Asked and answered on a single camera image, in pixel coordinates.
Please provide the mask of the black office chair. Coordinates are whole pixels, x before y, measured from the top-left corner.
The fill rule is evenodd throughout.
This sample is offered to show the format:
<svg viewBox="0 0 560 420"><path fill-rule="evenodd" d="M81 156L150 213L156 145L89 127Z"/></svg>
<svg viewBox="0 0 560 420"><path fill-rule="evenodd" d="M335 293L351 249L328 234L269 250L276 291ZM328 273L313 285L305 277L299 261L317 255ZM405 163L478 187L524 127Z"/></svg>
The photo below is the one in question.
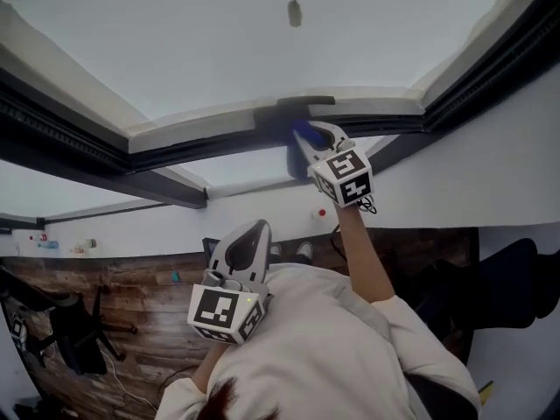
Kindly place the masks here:
<svg viewBox="0 0 560 420"><path fill-rule="evenodd" d="M560 249L541 254L523 238L465 267L440 260L415 307L439 340L461 333L451 350L467 363L477 330L524 329L560 302Z"/></svg>
<svg viewBox="0 0 560 420"><path fill-rule="evenodd" d="M41 290L0 267L0 299L14 299L32 312L48 312L52 333L44 339L35 339L28 351L41 366L45 365L42 353L55 344L66 366L77 375L104 375L107 366L99 347L103 344L118 361L125 359L109 342L107 332L136 334L134 325L109 325L102 315L101 301L108 295L107 285L97 288L92 311L88 311L83 296L77 292Z"/></svg>

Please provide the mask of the person's right forearm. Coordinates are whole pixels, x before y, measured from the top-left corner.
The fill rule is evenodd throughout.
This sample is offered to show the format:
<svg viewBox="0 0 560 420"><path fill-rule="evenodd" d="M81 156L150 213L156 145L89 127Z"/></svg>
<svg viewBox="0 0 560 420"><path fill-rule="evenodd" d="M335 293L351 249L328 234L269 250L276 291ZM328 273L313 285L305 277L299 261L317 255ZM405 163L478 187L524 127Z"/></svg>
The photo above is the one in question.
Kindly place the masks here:
<svg viewBox="0 0 560 420"><path fill-rule="evenodd" d="M368 303L391 299L395 290L377 255L357 206L336 206L353 292Z"/></svg>

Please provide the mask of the person's white sweatshirt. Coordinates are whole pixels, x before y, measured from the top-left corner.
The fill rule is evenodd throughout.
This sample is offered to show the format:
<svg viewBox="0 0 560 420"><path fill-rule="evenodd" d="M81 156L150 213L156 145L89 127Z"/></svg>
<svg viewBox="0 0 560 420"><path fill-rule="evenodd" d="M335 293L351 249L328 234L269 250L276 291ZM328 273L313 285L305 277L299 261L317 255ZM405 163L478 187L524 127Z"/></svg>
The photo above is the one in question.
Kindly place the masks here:
<svg viewBox="0 0 560 420"><path fill-rule="evenodd" d="M268 313L218 360L208 386L234 381L227 420L416 420L404 374L433 381L437 420L478 420L464 364L399 297L367 303L349 279L303 264L271 266Z"/></svg>

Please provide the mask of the white patterned device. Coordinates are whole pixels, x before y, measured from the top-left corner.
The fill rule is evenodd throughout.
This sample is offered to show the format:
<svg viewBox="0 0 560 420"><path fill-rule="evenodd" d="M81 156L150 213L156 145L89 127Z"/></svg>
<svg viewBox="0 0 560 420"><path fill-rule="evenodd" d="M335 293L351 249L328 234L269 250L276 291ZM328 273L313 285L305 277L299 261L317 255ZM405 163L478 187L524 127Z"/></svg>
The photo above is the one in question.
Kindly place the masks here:
<svg viewBox="0 0 560 420"><path fill-rule="evenodd" d="M10 335L16 347L24 352L26 349L27 328L25 322L17 314L12 319Z"/></svg>

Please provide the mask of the blue cleaning cloth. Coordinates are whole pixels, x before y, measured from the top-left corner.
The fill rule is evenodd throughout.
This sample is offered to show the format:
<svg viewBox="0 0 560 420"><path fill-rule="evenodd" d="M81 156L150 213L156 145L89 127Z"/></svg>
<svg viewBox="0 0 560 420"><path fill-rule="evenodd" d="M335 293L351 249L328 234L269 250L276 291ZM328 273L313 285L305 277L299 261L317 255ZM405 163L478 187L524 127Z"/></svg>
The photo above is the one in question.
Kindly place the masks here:
<svg viewBox="0 0 560 420"><path fill-rule="evenodd" d="M296 180L308 177L308 167L319 160L314 156L326 147L326 140L309 121L296 119L291 123L287 146L287 171Z"/></svg>

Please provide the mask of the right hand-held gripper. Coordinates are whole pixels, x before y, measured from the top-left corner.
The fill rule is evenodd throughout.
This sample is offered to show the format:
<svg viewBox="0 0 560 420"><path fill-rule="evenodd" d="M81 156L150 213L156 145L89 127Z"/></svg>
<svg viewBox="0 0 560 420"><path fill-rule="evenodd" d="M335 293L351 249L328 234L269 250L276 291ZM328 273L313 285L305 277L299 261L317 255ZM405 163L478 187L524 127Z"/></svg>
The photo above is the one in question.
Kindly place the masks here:
<svg viewBox="0 0 560 420"><path fill-rule="evenodd" d="M294 130L293 135L311 165L308 171L318 189L338 207L355 205L370 196L373 173L364 150L354 146L354 141L335 124L311 121L310 125L311 130ZM338 153L323 159L325 151Z"/></svg>

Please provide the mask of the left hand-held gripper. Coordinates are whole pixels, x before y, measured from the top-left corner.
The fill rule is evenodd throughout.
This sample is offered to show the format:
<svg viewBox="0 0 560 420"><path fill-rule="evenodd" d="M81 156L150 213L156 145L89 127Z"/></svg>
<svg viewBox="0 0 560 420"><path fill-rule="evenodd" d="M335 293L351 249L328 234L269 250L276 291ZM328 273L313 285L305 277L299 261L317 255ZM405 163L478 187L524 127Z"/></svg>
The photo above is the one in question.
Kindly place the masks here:
<svg viewBox="0 0 560 420"><path fill-rule="evenodd" d="M245 223L215 247L201 284L192 287L188 324L203 338L242 345L268 311L273 295L264 284L271 229L266 220Z"/></svg>

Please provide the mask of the person's left forearm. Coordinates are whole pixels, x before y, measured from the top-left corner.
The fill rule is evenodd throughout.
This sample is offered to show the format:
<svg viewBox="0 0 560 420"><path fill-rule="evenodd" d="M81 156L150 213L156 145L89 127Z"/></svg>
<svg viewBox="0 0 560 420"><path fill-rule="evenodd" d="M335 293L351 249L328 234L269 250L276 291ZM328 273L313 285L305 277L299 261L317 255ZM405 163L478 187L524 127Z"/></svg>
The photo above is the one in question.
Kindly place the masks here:
<svg viewBox="0 0 560 420"><path fill-rule="evenodd" d="M192 381L198 390L207 393L208 382L211 373L220 357L228 350L229 344L218 343L210 347L199 367L192 374Z"/></svg>

